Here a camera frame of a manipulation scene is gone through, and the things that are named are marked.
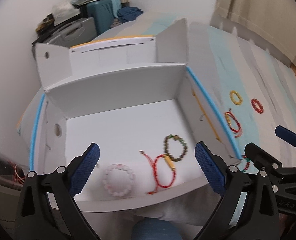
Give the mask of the grey suitcase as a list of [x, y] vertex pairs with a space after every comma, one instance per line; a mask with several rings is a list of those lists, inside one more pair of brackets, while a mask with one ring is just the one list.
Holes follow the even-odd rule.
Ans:
[[74, 22], [67, 23], [61, 27], [42, 34], [32, 43], [32, 54], [35, 55], [36, 44], [54, 44], [61, 47], [73, 47], [78, 44], [86, 43], [97, 36], [95, 22], [92, 17], [80, 18]]

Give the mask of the blue folded clothes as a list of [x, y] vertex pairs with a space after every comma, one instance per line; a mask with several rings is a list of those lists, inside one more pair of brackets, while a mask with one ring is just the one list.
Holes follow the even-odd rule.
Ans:
[[118, 10], [117, 16], [120, 22], [126, 23], [134, 21], [144, 12], [137, 7], [124, 7]]

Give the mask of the white plastic bag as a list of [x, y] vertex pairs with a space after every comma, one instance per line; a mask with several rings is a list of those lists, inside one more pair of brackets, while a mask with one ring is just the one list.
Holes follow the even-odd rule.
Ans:
[[80, 14], [80, 9], [76, 9], [70, 2], [64, 1], [54, 5], [51, 10], [54, 18], [54, 25], [59, 25], [64, 21]]

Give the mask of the red cord bracelet gold tube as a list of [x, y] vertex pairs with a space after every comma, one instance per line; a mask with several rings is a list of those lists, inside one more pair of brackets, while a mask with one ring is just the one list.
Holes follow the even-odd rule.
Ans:
[[144, 151], [140, 151], [140, 154], [147, 159], [152, 170], [154, 188], [147, 194], [153, 195], [160, 190], [172, 187], [177, 178], [177, 170], [170, 157], [166, 154], [161, 154], [153, 159]]

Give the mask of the blue yellow cardboard box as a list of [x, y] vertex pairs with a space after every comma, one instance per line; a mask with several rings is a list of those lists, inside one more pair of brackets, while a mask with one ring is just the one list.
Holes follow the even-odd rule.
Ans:
[[54, 172], [95, 143], [96, 167], [75, 197], [84, 212], [137, 209], [204, 186], [200, 141], [228, 165], [241, 159], [206, 87], [218, 79], [188, 62], [186, 19], [152, 35], [139, 28], [71, 48], [34, 47], [42, 86], [18, 127], [29, 168]]

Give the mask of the striped bed sheet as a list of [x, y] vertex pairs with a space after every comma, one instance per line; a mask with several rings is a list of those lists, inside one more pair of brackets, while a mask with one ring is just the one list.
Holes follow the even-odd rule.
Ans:
[[[132, 191], [139, 198], [138, 215], [202, 225], [219, 199], [194, 157], [199, 141], [216, 155], [226, 155], [232, 136], [239, 156], [238, 168], [255, 174], [244, 148], [252, 142], [285, 167], [296, 167], [296, 149], [275, 136], [276, 126], [296, 131], [296, 77], [268, 52], [224, 30], [193, 22], [187, 32], [188, 66], [200, 84], [186, 76], [177, 99], [117, 109], [98, 114], [96, 141], [114, 163], [130, 165], [136, 173]], [[235, 138], [224, 113], [232, 109], [242, 126]], [[172, 187], [156, 194], [151, 158], [166, 154], [174, 162], [177, 178]]]

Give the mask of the teal suitcase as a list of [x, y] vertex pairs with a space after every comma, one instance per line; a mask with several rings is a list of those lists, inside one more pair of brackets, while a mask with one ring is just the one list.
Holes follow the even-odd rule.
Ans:
[[96, 0], [86, 5], [87, 15], [94, 19], [98, 35], [110, 29], [120, 9], [120, 0]]

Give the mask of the red cord bracelet gold bead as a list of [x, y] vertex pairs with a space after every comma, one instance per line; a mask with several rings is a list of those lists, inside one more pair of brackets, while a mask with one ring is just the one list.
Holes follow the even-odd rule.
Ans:
[[226, 123], [228, 124], [228, 127], [230, 128], [230, 131], [232, 131], [232, 133], [234, 134], [234, 137], [235, 138], [241, 137], [243, 133], [242, 126], [238, 121], [238, 119], [233, 114], [231, 108], [224, 113], [224, 117], [225, 117]]

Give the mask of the beige curtain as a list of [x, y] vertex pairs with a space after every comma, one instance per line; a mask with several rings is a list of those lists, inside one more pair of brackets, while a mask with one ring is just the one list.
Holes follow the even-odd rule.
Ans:
[[215, 13], [256, 33], [296, 67], [294, 0], [217, 0]]

